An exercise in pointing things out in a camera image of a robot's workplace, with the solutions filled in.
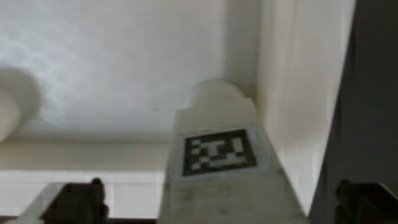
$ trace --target white surface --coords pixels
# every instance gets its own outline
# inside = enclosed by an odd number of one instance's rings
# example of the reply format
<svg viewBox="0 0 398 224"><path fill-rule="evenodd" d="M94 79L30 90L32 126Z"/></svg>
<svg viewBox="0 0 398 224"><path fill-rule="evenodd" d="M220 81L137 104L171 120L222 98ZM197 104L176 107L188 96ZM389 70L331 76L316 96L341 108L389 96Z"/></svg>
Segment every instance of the white surface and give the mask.
<svg viewBox="0 0 398 224"><path fill-rule="evenodd" d="M48 209L62 187L64 184L48 184L21 215L13 221L5 222L5 224L45 224L45 221L41 220L41 215Z"/></svg>
<svg viewBox="0 0 398 224"><path fill-rule="evenodd" d="M194 176L181 175L183 161L187 152L190 152L185 138L224 133L231 130L228 127L235 130L251 130L247 135L258 166L238 169L235 167L235 169ZM176 133L180 134L180 141L174 142L167 166L158 223L306 224L307 220L293 188L258 122L252 101L242 99L181 110L176 116Z"/></svg>
<svg viewBox="0 0 398 224"><path fill-rule="evenodd" d="M203 81L226 78L254 94L260 3L0 0L0 86L25 79L37 104L14 137L171 140Z"/></svg>
<svg viewBox="0 0 398 224"><path fill-rule="evenodd" d="M318 182L354 0L265 0L258 107L304 210Z"/></svg>
<svg viewBox="0 0 398 224"><path fill-rule="evenodd" d="M0 216L20 216L48 183L100 177L110 216L156 218L167 155L162 143L4 143Z"/></svg>
<svg viewBox="0 0 398 224"><path fill-rule="evenodd" d="M201 83L190 93L187 107L224 103L245 98L245 94L226 80L210 80Z"/></svg>
<svg viewBox="0 0 398 224"><path fill-rule="evenodd" d="M20 106L7 91L0 88L0 142L9 137L20 125Z"/></svg>

